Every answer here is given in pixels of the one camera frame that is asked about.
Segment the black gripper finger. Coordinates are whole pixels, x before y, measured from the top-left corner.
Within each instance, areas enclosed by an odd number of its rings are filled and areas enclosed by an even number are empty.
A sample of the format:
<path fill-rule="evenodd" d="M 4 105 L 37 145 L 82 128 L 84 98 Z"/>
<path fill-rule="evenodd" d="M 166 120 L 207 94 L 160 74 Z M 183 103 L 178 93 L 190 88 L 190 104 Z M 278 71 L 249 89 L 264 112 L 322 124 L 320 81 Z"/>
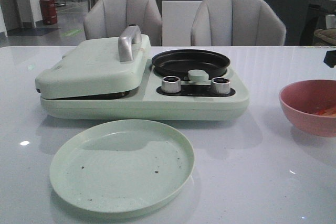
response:
<path fill-rule="evenodd" d="M 336 50 L 329 50 L 325 53 L 323 62 L 330 68 L 336 66 Z"/>

